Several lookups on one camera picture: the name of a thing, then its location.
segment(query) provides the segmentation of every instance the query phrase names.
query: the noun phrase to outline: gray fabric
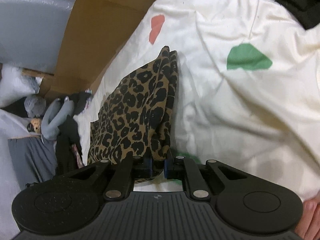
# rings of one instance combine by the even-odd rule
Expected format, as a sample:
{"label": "gray fabric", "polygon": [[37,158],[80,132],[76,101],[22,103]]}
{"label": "gray fabric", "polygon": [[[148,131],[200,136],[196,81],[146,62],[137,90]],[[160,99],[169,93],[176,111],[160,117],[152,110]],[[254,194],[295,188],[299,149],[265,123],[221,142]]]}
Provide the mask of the gray fabric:
{"label": "gray fabric", "polygon": [[41,122],[41,133],[47,140],[56,140],[59,134],[59,125],[62,125],[67,115],[72,115],[75,104],[68,100],[62,106],[59,99],[54,100],[48,107]]}
{"label": "gray fabric", "polygon": [[54,141],[40,137],[8,139],[13,169],[21,189],[27,183],[44,182],[52,179],[57,167]]}

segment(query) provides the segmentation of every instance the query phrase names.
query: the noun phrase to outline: circular button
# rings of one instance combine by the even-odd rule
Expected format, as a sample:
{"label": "circular button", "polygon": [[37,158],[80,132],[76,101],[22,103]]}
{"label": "circular button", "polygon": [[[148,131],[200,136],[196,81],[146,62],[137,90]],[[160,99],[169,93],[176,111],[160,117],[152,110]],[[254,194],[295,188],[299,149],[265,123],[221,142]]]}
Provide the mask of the circular button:
{"label": "circular button", "polygon": [[106,196],[109,198],[117,198],[117,197],[121,197],[121,192],[119,190],[108,190],[106,192]]}
{"label": "circular button", "polygon": [[267,213],[280,206],[280,199],[268,192],[256,191],[244,196],[244,205],[255,212]]}
{"label": "circular button", "polygon": [[195,192],[193,192],[193,195],[197,198],[205,198],[209,196],[209,193],[205,190],[198,189]]}
{"label": "circular button", "polygon": [[35,200],[35,206],[45,213],[56,213],[67,209],[72,202],[71,197],[66,193],[47,192]]}

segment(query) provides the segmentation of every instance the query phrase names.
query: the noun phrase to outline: green spot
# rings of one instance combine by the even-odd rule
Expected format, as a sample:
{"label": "green spot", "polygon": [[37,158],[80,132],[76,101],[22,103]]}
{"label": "green spot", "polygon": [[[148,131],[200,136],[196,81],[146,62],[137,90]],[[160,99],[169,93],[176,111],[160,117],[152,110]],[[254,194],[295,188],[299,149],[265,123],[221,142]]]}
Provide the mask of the green spot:
{"label": "green spot", "polygon": [[[193,159],[197,164],[201,164],[201,161],[197,156],[190,155],[189,153],[177,153],[177,156],[185,156],[190,159]],[[174,179],[173,181],[178,185],[182,185],[182,182],[179,179]]]}
{"label": "green spot", "polygon": [[250,43],[242,43],[231,49],[227,59],[227,69],[245,70],[268,69],[272,61]]}

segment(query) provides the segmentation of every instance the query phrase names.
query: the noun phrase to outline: pink spot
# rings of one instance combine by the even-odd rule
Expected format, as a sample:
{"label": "pink spot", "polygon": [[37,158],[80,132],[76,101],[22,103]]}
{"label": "pink spot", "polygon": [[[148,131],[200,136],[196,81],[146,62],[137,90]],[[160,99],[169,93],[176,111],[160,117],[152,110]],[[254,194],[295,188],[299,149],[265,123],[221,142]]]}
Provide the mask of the pink spot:
{"label": "pink spot", "polygon": [[160,14],[157,16],[153,16],[151,19],[151,32],[149,35],[149,42],[153,45],[158,37],[162,25],[164,23],[164,15]]}

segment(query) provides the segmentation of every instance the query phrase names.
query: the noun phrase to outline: leopard print fabric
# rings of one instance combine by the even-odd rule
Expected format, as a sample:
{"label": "leopard print fabric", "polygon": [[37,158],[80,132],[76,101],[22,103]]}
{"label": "leopard print fabric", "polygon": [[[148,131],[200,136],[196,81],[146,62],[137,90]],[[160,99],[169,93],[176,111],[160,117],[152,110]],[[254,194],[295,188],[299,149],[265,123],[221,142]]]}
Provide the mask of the leopard print fabric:
{"label": "leopard print fabric", "polygon": [[177,52],[164,47],[154,61],[124,77],[91,124],[88,164],[116,164],[128,153],[163,161],[170,147],[177,88]]}

